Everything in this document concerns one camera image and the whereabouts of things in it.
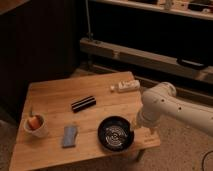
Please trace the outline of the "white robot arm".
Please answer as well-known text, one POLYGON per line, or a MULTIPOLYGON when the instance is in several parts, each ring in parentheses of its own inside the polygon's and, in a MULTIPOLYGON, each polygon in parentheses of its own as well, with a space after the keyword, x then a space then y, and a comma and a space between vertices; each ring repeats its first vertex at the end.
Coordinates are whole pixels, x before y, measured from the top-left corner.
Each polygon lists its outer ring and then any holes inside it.
POLYGON ((213 137, 213 108, 180 100, 176 94, 176 88, 169 82, 144 91, 135 119, 137 128, 153 128, 161 115, 167 115, 213 137))

